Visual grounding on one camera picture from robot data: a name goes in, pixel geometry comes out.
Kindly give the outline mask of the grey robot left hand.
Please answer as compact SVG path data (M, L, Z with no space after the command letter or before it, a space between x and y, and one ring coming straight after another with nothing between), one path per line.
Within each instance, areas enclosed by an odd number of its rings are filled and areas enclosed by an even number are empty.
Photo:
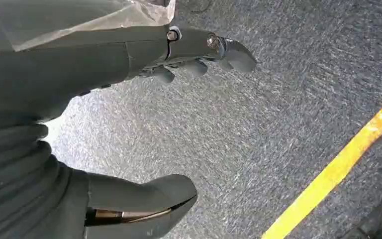
M133 27L80 32L0 53L0 239L159 239L197 200L187 176L137 184L73 169L43 140L46 121L94 89L170 68L204 74L204 60L251 72L241 43L197 29Z

